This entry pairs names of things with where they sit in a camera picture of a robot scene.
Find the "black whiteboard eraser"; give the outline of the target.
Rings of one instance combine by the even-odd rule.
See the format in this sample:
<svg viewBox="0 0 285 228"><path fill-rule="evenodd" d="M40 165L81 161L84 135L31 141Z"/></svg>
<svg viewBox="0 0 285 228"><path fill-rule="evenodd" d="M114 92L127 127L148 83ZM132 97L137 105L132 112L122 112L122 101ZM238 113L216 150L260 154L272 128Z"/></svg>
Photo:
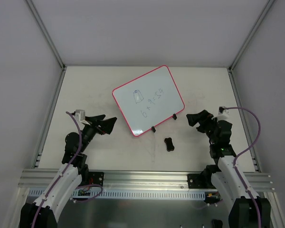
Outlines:
<svg viewBox="0 0 285 228"><path fill-rule="evenodd" d="M164 142L165 142L165 144L166 144L166 150L167 150L168 152L174 151L175 147L174 147L174 145L173 145L172 138L170 138L170 137L165 138L165 139L164 139Z"/></svg>

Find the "pink framed whiteboard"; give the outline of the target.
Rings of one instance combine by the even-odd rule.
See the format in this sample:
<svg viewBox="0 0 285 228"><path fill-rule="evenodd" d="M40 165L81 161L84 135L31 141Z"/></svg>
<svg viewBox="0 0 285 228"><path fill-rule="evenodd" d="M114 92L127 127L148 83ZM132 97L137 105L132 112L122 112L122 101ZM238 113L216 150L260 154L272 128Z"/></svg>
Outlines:
<svg viewBox="0 0 285 228"><path fill-rule="evenodd" d="M115 88L112 96L135 137L150 131L185 108L166 65Z"/></svg>

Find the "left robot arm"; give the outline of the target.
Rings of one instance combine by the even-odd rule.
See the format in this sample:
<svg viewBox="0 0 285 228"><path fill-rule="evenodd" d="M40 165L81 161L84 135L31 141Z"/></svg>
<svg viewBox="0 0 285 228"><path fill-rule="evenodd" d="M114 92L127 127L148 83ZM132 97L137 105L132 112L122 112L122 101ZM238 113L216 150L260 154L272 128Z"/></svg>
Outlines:
<svg viewBox="0 0 285 228"><path fill-rule="evenodd" d="M76 125L77 132L71 132L65 137L62 165L45 191L33 203L25 203L22 207L21 228L56 228L62 210L75 190L100 189L86 201L97 198L103 192L103 186L91 180L84 151L95 135L110 134L117 118L107 119L104 114L86 116L84 110L67 112L67 115Z"/></svg>

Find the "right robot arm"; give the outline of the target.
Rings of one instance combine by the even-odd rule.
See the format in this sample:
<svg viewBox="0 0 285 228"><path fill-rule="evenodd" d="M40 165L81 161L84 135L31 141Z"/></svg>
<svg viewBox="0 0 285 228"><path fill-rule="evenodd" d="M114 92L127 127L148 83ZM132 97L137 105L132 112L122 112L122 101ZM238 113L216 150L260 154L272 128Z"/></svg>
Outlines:
<svg viewBox="0 0 285 228"><path fill-rule="evenodd" d="M228 225L231 228L270 227L270 202L260 197L248 182L230 143L232 123L227 121L228 109L220 107L217 116L203 110L186 117L189 126L207 135L209 153L215 162L195 177L189 174L188 187L216 189L228 208Z"/></svg>

